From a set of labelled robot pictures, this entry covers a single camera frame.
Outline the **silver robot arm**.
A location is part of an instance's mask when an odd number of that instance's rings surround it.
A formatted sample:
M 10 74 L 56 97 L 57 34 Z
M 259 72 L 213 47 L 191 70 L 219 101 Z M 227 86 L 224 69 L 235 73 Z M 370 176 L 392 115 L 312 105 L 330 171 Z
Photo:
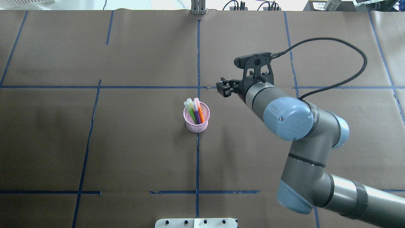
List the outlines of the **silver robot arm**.
M 349 138 L 344 119 L 269 82 L 254 82 L 247 90 L 242 85 L 243 80 L 221 78 L 216 87 L 224 97 L 240 95 L 272 133 L 292 142 L 277 191 L 281 205 L 302 214 L 316 206 L 379 227 L 404 227 L 404 198 L 326 172 L 331 150 Z

